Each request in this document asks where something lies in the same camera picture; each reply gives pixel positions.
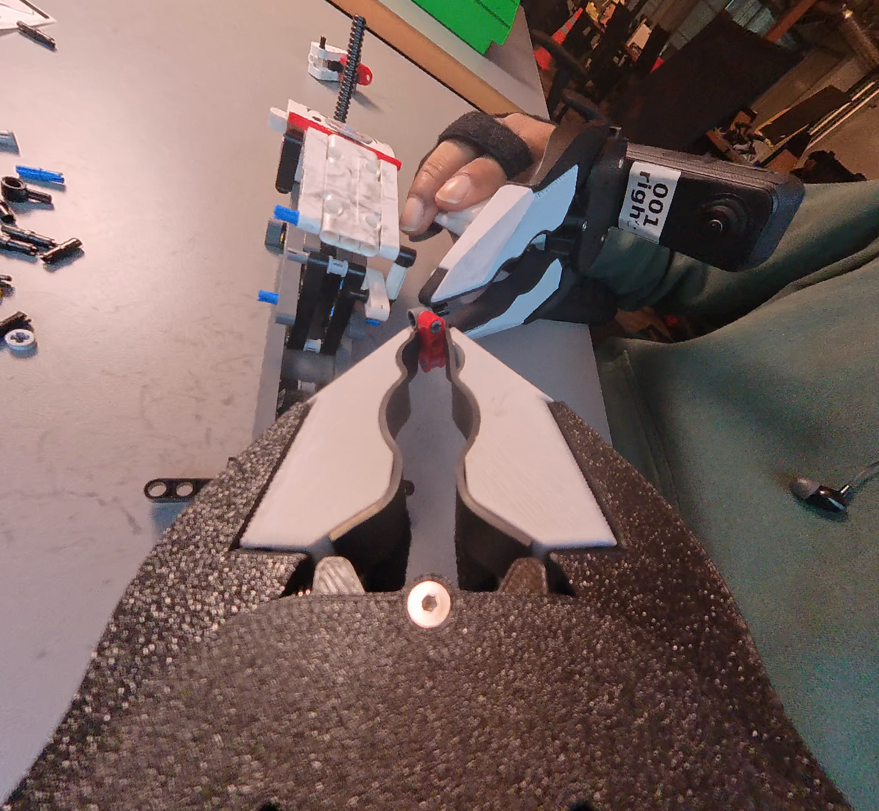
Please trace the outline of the grey desk with wooden edge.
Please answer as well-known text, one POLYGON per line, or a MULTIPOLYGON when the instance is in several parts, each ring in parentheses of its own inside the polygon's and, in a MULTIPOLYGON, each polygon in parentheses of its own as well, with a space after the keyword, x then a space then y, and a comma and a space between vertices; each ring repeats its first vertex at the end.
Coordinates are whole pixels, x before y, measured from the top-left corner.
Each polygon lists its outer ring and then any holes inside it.
POLYGON ((506 42, 481 55, 411 0, 327 1, 364 16, 373 34, 474 107, 492 114, 547 114, 522 9, 506 42))

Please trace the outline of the person's right hand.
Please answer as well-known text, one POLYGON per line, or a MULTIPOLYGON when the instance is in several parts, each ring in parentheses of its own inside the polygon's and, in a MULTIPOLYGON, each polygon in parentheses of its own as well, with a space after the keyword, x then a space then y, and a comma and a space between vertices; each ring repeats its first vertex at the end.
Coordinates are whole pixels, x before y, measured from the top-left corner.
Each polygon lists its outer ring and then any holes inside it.
POLYGON ((554 130, 554 124, 522 113, 463 116, 421 162, 400 215, 401 231, 423 234, 439 212, 464 210, 509 180, 530 175, 554 130))

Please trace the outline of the white sticker sheet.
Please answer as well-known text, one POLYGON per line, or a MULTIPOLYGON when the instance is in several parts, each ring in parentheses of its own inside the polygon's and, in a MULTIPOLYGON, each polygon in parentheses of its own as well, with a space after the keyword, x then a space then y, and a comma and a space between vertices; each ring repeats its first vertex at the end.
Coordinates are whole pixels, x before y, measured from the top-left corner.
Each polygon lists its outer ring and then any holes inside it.
POLYGON ((1 30, 16 30, 20 22, 31 27, 44 27, 55 24, 56 19, 28 0, 1 0, 1 30))

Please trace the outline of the red connector brick piece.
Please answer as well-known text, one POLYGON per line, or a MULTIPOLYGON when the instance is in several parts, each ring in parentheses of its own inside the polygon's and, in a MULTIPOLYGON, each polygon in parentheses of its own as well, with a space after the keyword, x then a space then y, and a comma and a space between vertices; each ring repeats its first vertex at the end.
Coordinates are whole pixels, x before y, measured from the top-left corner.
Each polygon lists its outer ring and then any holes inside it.
POLYGON ((418 362, 423 372, 444 368, 447 360, 446 323, 442 316, 425 309, 412 308, 409 320, 418 340, 418 362))

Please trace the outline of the white and red brick subassembly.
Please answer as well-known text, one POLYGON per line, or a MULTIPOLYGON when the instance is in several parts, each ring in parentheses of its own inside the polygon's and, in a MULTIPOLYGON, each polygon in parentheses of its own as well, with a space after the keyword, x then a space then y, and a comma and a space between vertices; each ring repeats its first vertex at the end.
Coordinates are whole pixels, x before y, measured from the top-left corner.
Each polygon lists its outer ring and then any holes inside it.
POLYGON ((346 70, 348 51, 326 44, 324 36, 312 41, 309 49, 309 74, 321 81, 340 82, 346 70))

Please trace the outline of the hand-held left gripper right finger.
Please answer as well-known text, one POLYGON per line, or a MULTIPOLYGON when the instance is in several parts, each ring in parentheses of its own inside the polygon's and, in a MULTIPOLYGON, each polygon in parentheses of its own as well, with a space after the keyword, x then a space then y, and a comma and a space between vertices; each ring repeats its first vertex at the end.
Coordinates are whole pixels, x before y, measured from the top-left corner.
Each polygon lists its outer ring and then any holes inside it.
POLYGON ((534 553, 614 546, 551 399, 464 333, 449 330, 447 346, 464 504, 534 553))

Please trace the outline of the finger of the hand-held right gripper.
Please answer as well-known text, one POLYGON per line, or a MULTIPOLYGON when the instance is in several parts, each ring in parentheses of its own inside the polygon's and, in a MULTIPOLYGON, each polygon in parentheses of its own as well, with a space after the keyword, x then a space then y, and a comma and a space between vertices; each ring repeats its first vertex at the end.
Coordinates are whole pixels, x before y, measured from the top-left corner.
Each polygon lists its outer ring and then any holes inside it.
POLYGON ((499 189, 434 270, 420 302, 441 304, 483 288, 540 234, 555 231, 575 196, 578 169, 568 168, 540 190, 514 183, 499 189))
POLYGON ((473 290, 483 292, 473 301, 453 309, 446 317, 448 328, 458 328, 477 339, 523 325, 558 290, 563 278, 562 260, 554 255, 521 255, 503 262, 491 282, 473 263, 459 261, 446 273, 449 299, 473 290))

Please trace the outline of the white toy truck model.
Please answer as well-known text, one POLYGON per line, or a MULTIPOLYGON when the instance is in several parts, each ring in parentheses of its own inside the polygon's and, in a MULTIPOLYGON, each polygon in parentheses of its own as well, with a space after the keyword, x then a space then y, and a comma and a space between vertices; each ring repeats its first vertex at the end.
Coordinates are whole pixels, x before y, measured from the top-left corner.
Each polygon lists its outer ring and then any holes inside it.
POLYGON ((280 333, 268 363, 274 416, 312 400, 356 361, 353 338, 386 322, 416 252, 401 245, 390 146, 294 101, 271 111, 283 131, 266 246, 280 256, 273 305, 280 333))

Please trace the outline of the pile of small brick parts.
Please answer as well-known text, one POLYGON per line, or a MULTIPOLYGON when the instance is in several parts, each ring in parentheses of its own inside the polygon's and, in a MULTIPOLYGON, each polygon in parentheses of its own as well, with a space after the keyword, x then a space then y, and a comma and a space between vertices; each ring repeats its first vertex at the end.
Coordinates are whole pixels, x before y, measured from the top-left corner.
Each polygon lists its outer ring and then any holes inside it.
MULTIPOLYGON (((17 210, 30 207, 52 208, 52 196, 35 188, 36 184, 64 188, 64 175, 56 170, 17 165, 15 175, 1 179, 1 250, 4 254, 27 256, 40 261, 46 268, 55 268, 82 255, 82 241, 71 238, 60 241, 18 223, 17 210)), ((2 344, 18 355, 37 350, 32 319, 22 311, 1 320, 2 344)))

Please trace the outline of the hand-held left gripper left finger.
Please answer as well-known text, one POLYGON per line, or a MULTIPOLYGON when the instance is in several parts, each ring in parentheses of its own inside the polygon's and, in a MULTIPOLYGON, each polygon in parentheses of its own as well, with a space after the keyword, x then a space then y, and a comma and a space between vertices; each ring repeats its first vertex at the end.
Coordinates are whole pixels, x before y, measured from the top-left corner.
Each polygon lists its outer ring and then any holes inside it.
POLYGON ((396 436, 411 413, 417 370, 417 336, 406 329, 306 402, 240 538, 243 549, 321 557, 390 503, 402 480, 396 436))

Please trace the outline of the person's right forearm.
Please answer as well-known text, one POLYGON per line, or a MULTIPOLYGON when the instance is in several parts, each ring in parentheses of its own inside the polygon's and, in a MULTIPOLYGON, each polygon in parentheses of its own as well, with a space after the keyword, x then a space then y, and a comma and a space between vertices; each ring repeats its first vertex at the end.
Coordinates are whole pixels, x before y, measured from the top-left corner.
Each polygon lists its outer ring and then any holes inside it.
POLYGON ((586 275, 610 289, 622 310, 673 312, 700 293, 706 271, 687 256, 611 228, 586 275))

